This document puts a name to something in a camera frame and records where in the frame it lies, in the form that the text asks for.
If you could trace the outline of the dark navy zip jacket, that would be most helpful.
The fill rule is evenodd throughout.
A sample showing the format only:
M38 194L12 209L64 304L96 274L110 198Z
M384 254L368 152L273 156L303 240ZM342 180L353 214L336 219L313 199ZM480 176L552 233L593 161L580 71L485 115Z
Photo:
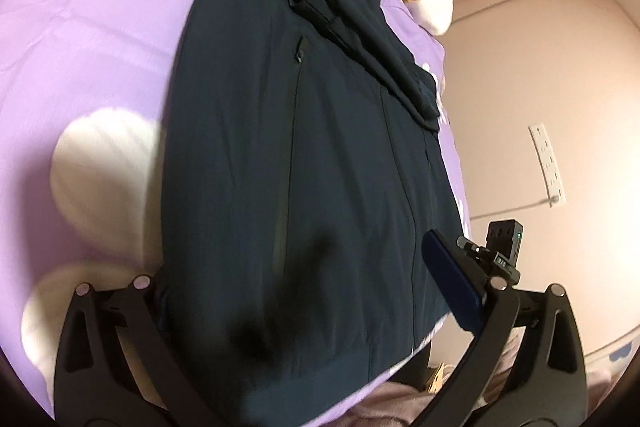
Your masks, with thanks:
M301 426L408 358L447 307L424 235L462 232L436 83L381 0L194 0L168 101L160 328L232 426Z

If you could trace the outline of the purple floral bed sheet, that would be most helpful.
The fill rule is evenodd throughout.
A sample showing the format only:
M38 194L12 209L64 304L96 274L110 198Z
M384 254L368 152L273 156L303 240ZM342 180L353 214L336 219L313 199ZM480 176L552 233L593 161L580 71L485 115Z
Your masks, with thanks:
M160 328L168 101L193 3L1 0L1 342L27 387L53 410L56 356L74 290L84 282L98 291L124 288L140 274L155 281L156 326L198 394ZM381 0L381 8L435 80L438 143L462 234L464 190L440 98L440 36L422 28L402 0ZM302 426L333 426L385 383L425 391L404 372L421 364L445 315L408 358ZM118 337L142 395L162 405L128 333L119 329ZM218 426L232 426L212 412Z

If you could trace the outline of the white wall power strip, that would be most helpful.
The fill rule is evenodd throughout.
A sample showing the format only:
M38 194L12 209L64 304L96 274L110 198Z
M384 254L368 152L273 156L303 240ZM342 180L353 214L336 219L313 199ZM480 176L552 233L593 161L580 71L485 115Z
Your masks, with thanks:
M532 138L539 166L544 178L548 202L551 207L563 206L566 204L566 193L559 169L558 161L544 124L532 124L528 127L529 135Z

